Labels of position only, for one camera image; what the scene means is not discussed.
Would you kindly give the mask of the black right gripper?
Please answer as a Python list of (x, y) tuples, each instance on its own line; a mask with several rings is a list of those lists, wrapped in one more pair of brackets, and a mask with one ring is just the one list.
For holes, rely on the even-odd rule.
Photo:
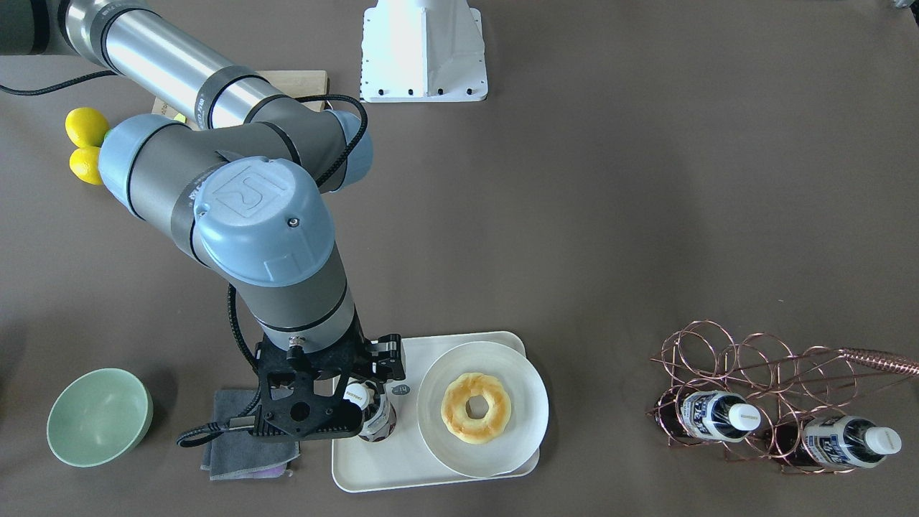
[(347, 385), (405, 380), (400, 334), (374, 343), (343, 337), (316, 353), (297, 346), (282, 350), (265, 337), (257, 346), (256, 362), (261, 403), (251, 434), (265, 442), (357, 436), (363, 412), (345, 399)]

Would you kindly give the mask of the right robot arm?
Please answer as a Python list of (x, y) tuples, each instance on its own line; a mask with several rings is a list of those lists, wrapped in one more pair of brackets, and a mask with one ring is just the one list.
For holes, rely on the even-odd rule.
[(99, 135), (102, 183), (136, 218), (226, 279), (263, 328), (246, 357), (255, 398), (236, 418), (184, 433), (184, 447), (247, 431), (272, 442), (342, 439), (365, 423), (350, 380), (405, 377), (397, 335), (361, 330), (322, 193), (372, 163), (368, 116), (314, 112), (144, 1), (4, 1), (3, 55), (79, 55), (194, 121), (128, 118)]

